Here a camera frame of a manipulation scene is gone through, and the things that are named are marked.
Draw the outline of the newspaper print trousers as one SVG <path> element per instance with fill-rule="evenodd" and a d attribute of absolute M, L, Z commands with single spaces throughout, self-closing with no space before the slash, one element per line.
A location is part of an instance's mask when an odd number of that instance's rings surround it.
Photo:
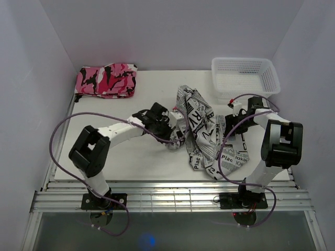
<path fill-rule="evenodd" d="M 211 178 L 221 180 L 222 175 L 215 160 L 225 140 L 225 116 L 215 115 L 201 94 L 187 85 L 178 88 L 175 107 L 185 116 L 188 130 L 182 132 L 174 129 L 170 140 L 176 142 L 166 146 L 177 150 L 186 145 L 193 170 L 204 171 Z M 221 170 L 228 176 L 238 171 L 249 159 L 243 135 L 231 136 L 221 155 Z"/>

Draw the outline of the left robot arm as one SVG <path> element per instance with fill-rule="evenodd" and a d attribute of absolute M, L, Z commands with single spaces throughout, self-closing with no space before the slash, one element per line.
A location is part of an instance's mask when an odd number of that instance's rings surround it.
<path fill-rule="evenodd" d="M 69 152 L 69 159 L 89 186 L 87 191 L 94 206 L 105 209 L 111 204 L 111 189 L 103 175 L 109 149 L 150 132 L 169 141 L 180 118 L 179 112 L 169 112 L 156 102 L 151 109 L 134 113 L 125 122 L 101 128 L 88 125 L 82 130 Z"/>

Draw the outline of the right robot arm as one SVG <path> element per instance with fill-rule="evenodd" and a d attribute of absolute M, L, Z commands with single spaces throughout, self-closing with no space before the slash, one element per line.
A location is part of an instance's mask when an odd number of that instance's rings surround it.
<path fill-rule="evenodd" d="M 220 195 L 221 208 L 266 209 L 265 188 L 282 170 L 301 160 L 303 125 L 280 117 L 276 107 L 264 106 L 260 96 L 250 97 L 247 109 L 235 99 L 229 101 L 228 107 L 232 114 L 225 117 L 225 135 L 243 134 L 252 126 L 261 126 L 265 134 L 258 166 L 238 186 L 237 192 Z"/>

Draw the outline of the pink camouflage folded trousers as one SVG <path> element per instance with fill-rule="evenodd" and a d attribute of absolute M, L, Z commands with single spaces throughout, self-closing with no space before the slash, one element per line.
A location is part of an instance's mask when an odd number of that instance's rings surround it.
<path fill-rule="evenodd" d="M 104 99 L 130 98 L 136 89 L 137 66 L 113 63 L 99 67 L 82 67 L 74 93 Z"/>

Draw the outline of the white plastic basket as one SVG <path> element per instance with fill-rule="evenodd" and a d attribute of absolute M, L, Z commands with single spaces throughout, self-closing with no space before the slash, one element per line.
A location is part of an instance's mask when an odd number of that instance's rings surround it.
<path fill-rule="evenodd" d="M 272 61 L 264 58 L 214 58 L 211 74 L 214 93 L 219 99 L 246 93 L 270 97 L 281 91 Z"/>

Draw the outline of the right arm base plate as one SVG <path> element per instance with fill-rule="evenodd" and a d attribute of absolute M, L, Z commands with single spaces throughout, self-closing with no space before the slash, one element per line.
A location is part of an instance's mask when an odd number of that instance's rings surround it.
<path fill-rule="evenodd" d="M 219 203 L 221 209 L 267 209 L 268 203 L 265 193 L 252 193 L 247 191 L 246 194 L 237 192 L 222 192 L 219 194 Z"/>

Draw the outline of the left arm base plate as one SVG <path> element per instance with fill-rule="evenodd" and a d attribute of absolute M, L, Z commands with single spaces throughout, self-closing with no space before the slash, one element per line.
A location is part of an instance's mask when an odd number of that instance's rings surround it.
<path fill-rule="evenodd" d="M 115 201 L 122 203 L 124 206 L 127 205 L 127 197 L 126 193 L 112 193 L 109 195 Z M 123 210 L 124 208 L 115 202 L 111 202 L 109 200 L 98 198 L 91 193 L 85 193 L 82 197 L 81 202 L 81 209 L 82 210 Z"/>

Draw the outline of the aluminium frame rail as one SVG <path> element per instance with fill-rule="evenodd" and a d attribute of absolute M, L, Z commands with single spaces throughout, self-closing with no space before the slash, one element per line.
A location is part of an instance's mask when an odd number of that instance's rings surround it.
<path fill-rule="evenodd" d="M 127 194 L 127 208 L 135 212 L 218 212 L 218 195 L 236 192 L 228 182 L 112 182 L 114 193 Z M 274 181 L 266 192 L 268 205 L 276 211 L 312 211 L 314 206 L 307 190 L 297 189 L 294 182 Z M 34 195 L 31 212 L 80 212 L 87 192 L 79 182 L 50 182 Z"/>

